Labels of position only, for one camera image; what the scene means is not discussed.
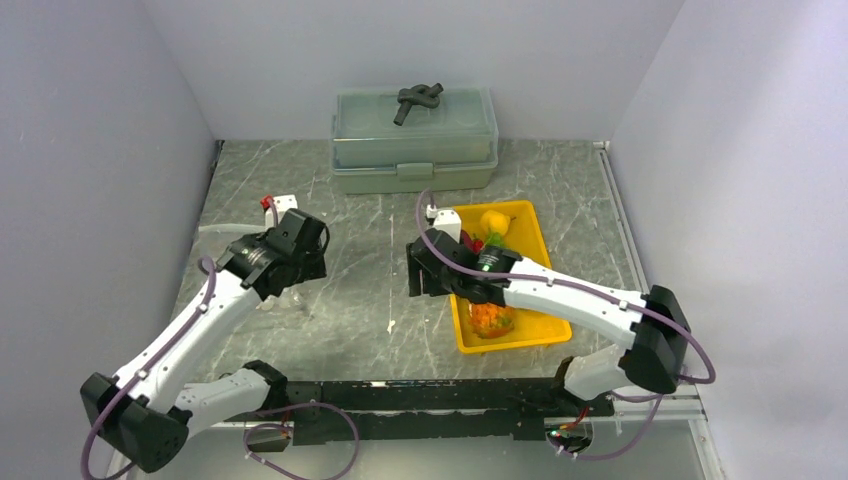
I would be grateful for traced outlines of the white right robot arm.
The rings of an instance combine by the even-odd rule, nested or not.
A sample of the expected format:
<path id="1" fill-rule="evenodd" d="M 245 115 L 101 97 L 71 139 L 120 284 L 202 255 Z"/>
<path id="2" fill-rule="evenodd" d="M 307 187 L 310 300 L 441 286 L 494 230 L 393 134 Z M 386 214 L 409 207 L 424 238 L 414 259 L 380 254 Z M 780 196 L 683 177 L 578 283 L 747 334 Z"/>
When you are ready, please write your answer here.
<path id="1" fill-rule="evenodd" d="M 551 401 L 574 415 L 590 400 L 636 386 L 670 395 L 681 382 L 690 332 L 673 293 L 611 289 L 577 279 L 509 249 L 475 253 L 448 233 L 430 228 L 406 246 L 410 294 L 453 294 L 474 304 L 539 312 L 590 329 L 610 346 L 566 361 Z"/>

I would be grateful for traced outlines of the clear zip top bag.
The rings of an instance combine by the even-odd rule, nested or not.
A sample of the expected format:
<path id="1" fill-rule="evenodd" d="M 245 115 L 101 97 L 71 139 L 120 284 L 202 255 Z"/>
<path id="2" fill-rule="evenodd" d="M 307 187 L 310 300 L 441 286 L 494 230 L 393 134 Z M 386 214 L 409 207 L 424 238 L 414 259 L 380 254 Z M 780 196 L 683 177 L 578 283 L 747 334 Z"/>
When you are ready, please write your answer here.
<path id="1" fill-rule="evenodd" d="M 225 240 L 226 243 L 248 234 L 258 234 L 266 230 L 263 225 L 220 223 L 201 225 L 197 228 L 195 242 L 205 240 Z M 255 309 L 261 312 L 282 312 L 305 308 L 305 299 L 296 287 L 287 289 L 280 296 L 270 296 L 258 304 Z"/>

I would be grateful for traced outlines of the yellow plastic tray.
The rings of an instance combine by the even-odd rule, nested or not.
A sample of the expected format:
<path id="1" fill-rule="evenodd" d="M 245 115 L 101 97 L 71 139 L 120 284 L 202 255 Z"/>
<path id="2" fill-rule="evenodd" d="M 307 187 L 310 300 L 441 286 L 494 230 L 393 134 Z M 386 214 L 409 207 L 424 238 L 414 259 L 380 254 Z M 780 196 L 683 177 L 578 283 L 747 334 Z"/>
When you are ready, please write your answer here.
<path id="1" fill-rule="evenodd" d="M 497 211 L 511 219 L 505 244 L 544 267 L 552 266 L 544 236 L 533 204 L 528 200 L 458 205 L 454 208 L 462 228 L 480 240 L 485 230 L 480 220 L 488 211 Z M 474 305 L 455 295 L 449 297 L 458 349 L 469 355 L 509 349 L 549 346 L 565 343 L 572 337 L 570 324 L 540 312 L 518 309 L 512 312 L 513 329 L 497 338 L 481 338 L 474 333 L 470 313 Z"/>

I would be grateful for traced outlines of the orange toy pineapple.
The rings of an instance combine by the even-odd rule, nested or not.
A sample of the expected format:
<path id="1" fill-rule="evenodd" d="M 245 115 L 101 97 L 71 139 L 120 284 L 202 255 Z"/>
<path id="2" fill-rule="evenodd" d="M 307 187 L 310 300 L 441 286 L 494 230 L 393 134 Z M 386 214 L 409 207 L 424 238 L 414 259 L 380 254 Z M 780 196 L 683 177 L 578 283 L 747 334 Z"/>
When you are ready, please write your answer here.
<path id="1" fill-rule="evenodd" d="M 469 305 L 468 323 L 481 339 L 495 339 L 514 329 L 514 309 L 493 303 Z"/>

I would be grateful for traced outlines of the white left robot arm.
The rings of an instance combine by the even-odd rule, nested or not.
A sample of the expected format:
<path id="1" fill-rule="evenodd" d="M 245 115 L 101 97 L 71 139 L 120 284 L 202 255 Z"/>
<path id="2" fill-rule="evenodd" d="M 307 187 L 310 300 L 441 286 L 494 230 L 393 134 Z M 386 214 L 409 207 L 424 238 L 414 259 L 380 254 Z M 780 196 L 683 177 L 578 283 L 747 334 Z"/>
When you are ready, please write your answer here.
<path id="1" fill-rule="evenodd" d="M 140 354 L 113 375 L 92 374 L 80 395 L 90 430 L 80 472 L 101 438 L 131 467 L 151 473 L 168 464 L 194 435 L 243 413 L 279 417 L 289 402 L 288 379 L 254 360 L 229 377 L 192 384 L 202 357 L 263 301 L 325 277 L 328 226 L 298 208 L 277 224 L 231 242 L 218 259 L 198 261 L 206 281 L 186 308 Z"/>

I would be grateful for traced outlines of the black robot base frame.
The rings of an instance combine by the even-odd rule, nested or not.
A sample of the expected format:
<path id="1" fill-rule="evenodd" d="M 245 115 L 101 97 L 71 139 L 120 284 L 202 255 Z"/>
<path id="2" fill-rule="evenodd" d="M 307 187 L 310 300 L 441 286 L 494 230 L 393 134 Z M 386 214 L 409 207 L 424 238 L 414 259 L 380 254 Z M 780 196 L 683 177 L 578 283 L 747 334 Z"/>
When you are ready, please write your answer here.
<path id="1" fill-rule="evenodd" d="M 284 406 L 305 409 L 287 416 L 297 446 L 349 440 L 509 437 L 536 441 L 559 422 L 613 414 L 605 395 L 571 398 L 548 378 L 453 380 L 291 381 L 287 395 L 236 420 L 259 423 L 285 418 Z"/>

